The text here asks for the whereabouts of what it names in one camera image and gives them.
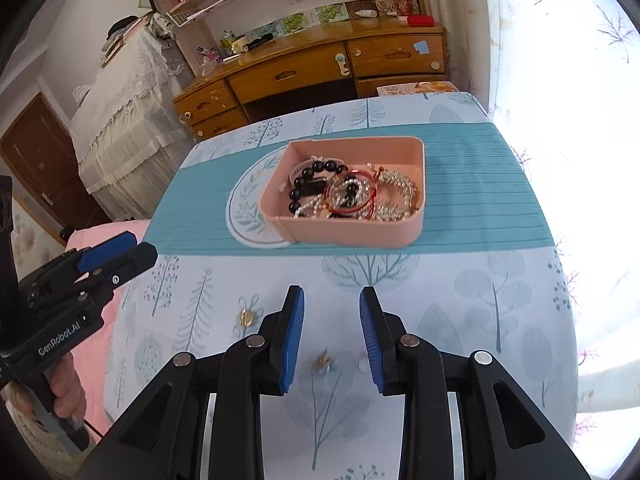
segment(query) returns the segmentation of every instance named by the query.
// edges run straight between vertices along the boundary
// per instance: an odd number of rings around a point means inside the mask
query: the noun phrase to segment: door handle
[[[297,76],[298,73],[295,70],[285,70],[276,76],[276,81],[282,81],[283,79],[291,79]]]
[[[343,77],[347,77],[351,75],[351,71],[347,67],[347,57],[344,54],[336,54],[335,60],[338,62],[338,66],[340,67],[340,75]]]
[[[385,54],[385,57],[387,59],[409,59],[411,57],[411,54],[409,54],[408,52],[391,52],[390,54]]]

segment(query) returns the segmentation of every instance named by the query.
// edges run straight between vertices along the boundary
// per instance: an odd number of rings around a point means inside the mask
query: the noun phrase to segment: knit sleeve
[[[16,410],[10,402],[6,404],[6,407],[31,452],[45,467],[49,475],[56,480],[70,479],[95,447],[92,439],[87,449],[81,454],[71,457],[60,446],[55,436],[47,433],[39,424]]]

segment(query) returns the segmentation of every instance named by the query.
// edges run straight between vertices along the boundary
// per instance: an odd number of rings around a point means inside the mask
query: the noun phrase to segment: curtain
[[[423,12],[447,29],[449,79],[489,106],[490,49],[487,0],[423,0]]]
[[[488,111],[542,206],[572,297],[574,452],[610,478],[640,437],[640,37],[616,0],[486,5]],[[447,11],[442,20],[452,34]]]

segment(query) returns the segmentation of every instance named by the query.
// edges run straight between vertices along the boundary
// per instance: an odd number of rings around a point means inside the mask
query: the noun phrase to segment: black cable
[[[86,420],[84,422],[90,430],[92,430],[97,436],[99,436],[100,438],[104,438],[104,435],[102,433],[100,433],[100,431],[96,430],[90,423],[88,420]]]

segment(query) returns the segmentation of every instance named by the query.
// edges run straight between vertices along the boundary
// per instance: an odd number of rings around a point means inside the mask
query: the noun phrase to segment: blue sticky note
[[[417,50],[420,55],[429,53],[429,45],[427,45],[426,41],[419,41],[418,43],[414,43],[414,49]]]

